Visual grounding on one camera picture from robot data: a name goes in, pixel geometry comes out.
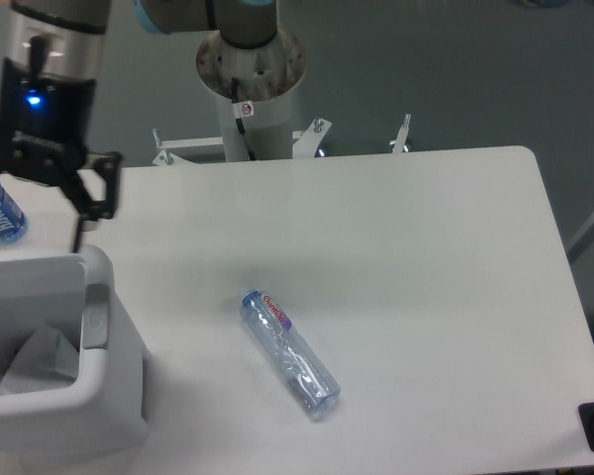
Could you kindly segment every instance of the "blue bottle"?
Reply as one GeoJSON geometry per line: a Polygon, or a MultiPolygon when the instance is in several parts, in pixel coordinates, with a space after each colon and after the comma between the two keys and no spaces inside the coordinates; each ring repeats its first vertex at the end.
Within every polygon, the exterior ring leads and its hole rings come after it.
{"type": "Polygon", "coordinates": [[[27,217],[0,184],[0,243],[8,244],[27,231],[27,217]]]}
{"type": "Polygon", "coordinates": [[[339,383],[269,295],[247,292],[240,315],[308,413],[317,415],[337,399],[339,383]]]}

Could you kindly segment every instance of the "red label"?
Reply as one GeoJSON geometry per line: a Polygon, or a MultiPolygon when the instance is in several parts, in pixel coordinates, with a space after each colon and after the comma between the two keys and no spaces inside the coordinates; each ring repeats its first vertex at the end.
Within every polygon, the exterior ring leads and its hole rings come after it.
{"type": "Polygon", "coordinates": [[[262,300],[266,304],[266,307],[268,307],[268,310],[270,310],[270,312],[275,316],[277,321],[281,323],[284,329],[287,331],[290,330],[292,324],[290,322],[290,319],[286,316],[286,314],[284,314],[282,310],[273,303],[269,296],[264,295],[262,297],[262,300]]]}

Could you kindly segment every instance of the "white bin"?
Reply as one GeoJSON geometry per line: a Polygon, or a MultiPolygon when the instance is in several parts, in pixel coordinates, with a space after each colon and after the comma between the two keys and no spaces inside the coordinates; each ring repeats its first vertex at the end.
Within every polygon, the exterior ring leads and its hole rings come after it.
{"type": "Polygon", "coordinates": [[[44,323],[79,348],[79,375],[67,388],[0,396],[0,450],[64,458],[145,440],[149,353],[101,249],[0,251],[0,378],[44,323]]]}

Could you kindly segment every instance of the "white table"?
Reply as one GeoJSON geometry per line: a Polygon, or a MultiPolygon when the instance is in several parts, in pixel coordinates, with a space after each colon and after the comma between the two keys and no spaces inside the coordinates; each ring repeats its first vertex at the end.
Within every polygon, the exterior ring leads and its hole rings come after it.
{"type": "MultiPolygon", "coordinates": [[[[56,190],[3,184],[17,245],[68,246],[56,190]]],[[[594,464],[594,348],[525,148],[124,171],[86,241],[153,362],[143,447],[46,474],[471,474],[594,464]],[[311,422],[238,314],[269,291],[343,387],[311,422]]]]}

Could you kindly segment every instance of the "bottle label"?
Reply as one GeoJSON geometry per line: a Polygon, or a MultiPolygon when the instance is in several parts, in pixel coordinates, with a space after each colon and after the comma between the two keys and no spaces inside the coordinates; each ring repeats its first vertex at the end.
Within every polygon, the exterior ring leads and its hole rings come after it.
{"type": "Polygon", "coordinates": [[[275,305],[269,295],[261,294],[261,300],[264,302],[264,305],[268,311],[275,316],[275,319],[277,319],[278,322],[281,323],[281,326],[284,328],[284,330],[288,332],[292,328],[293,324],[284,311],[281,310],[278,305],[275,305]]]}
{"type": "Polygon", "coordinates": [[[0,185],[0,239],[9,238],[24,225],[25,217],[0,185]]]}

